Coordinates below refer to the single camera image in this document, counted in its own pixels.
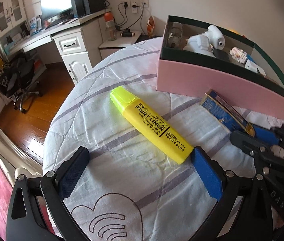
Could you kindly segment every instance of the nightstand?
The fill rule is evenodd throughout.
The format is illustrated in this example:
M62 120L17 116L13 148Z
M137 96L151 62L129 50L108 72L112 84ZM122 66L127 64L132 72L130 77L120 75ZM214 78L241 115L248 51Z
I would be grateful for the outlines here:
M102 56L102 60L111 54L133 45L139 39L142 34L140 31L132 31L135 33L134 37L121 37L121 32L117 32L117 39L115 41L105 41L99 46L99 50Z

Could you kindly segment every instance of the wooden floor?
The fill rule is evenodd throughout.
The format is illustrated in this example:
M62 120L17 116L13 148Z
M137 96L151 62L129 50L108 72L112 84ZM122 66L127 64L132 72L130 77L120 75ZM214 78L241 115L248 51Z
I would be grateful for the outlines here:
M48 64L39 78L37 89L42 97L31 97L22 114L14 110L13 102L0 113L0 128L26 154L42 164L44 139L60 106L74 88L64 63Z

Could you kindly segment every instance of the screw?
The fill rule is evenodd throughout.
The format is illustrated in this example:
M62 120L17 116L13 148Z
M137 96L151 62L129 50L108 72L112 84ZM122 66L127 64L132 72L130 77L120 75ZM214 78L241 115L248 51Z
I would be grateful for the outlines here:
M229 177L229 178L232 178L234 176L234 172L232 170L227 170L225 172L225 174Z
M23 174L21 174L21 175L19 175L19 176L17 177L17 180L18 180L18 181L21 181L21 180L24 179L24 177L25 177L25 176L24 176Z
M263 172L264 175L269 175L270 169L268 167L264 167L262 172Z
M48 178L51 178L51 177L54 176L54 175L55 175L55 171L52 171L52 170L46 173L46 176L47 176Z
M263 176L260 175L260 174L257 174L257 179L258 179L258 180L263 180Z

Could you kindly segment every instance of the computer monitor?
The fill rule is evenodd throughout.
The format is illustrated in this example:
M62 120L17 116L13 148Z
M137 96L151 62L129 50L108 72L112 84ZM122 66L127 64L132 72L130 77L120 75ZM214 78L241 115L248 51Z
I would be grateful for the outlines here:
M71 0L40 0L42 20L50 19L72 9Z

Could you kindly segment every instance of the bed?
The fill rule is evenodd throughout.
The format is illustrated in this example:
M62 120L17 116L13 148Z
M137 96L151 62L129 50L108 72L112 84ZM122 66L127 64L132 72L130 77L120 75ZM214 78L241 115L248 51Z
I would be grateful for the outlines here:
M161 43L162 38L144 41L99 63L72 90L47 133L43 173L56 170L80 146L90 151L91 160L64 203L92 240L189 240L216 202L189 159L177 165L120 115L109 98L117 86L152 106L223 169L244 177L255 174L253 159L231 145L228 131L199 105L201 99L155 90ZM284 123L236 109L266 128ZM284 158L284 152L277 155ZM221 234L230 227L240 200Z

